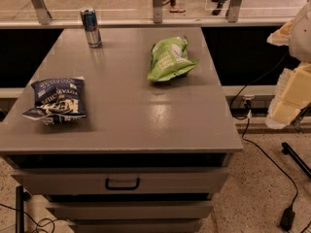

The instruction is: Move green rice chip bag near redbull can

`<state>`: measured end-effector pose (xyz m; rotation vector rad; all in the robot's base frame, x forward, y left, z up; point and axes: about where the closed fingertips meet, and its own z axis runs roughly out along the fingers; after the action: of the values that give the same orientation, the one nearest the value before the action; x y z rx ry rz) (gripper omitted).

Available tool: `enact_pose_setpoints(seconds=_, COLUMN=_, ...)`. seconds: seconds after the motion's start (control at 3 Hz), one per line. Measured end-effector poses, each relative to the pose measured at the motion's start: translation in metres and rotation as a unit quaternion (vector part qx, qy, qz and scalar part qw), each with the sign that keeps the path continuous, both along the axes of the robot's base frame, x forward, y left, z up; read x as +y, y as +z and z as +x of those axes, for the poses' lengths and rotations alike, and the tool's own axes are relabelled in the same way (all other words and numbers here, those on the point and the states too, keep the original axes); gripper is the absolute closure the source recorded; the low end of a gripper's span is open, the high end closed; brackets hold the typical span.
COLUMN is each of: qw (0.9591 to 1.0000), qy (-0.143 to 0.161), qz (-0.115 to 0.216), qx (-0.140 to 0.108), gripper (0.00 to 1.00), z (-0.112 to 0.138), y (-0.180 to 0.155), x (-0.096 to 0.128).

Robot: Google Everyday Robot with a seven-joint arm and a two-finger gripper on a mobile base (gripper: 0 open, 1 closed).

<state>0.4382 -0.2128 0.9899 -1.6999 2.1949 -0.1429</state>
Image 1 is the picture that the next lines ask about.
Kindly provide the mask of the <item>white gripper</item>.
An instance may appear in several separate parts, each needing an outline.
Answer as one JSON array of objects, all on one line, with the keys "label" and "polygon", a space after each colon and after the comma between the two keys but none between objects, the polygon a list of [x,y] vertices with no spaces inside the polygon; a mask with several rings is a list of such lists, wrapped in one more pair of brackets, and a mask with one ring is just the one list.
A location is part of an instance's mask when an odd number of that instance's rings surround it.
[{"label": "white gripper", "polygon": [[311,62],[311,0],[294,20],[271,33],[267,42],[278,47],[289,45],[290,55],[301,61],[295,69],[283,70],[268,108],[265,124],[271,129],[282,129],[311,103],[311,64],[307,63]]}]

